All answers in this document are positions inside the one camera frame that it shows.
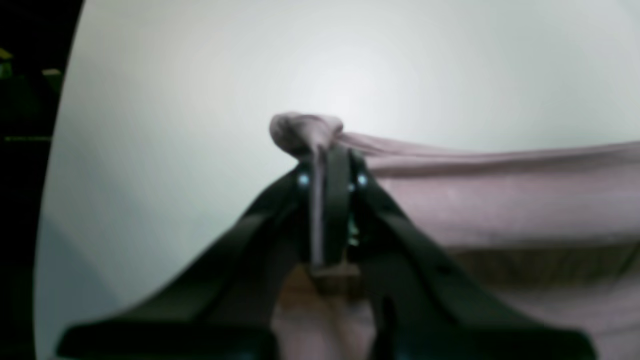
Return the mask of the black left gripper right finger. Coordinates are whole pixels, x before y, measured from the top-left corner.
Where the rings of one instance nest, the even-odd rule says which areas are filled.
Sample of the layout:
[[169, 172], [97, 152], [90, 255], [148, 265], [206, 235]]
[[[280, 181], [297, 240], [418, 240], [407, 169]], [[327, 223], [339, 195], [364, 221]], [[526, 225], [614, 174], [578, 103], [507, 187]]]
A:
[[327, 151], [323, 260], [356, 264], [374, 315], [370, 360], [594, 360], [580, 330], [535, 321], [482, 289], [409, 220], [364, 158]]

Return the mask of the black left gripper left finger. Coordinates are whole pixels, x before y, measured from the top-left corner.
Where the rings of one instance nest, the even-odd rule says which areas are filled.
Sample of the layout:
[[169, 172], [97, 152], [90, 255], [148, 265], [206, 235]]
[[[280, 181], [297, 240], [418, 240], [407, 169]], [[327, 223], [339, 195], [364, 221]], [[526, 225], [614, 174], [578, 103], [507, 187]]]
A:
[[284, 278], [308, 251], [314, 160], [268, 186], [161, 290], [113, 317], [70, 326], [60, 360], [278, 360], [271, 328]]

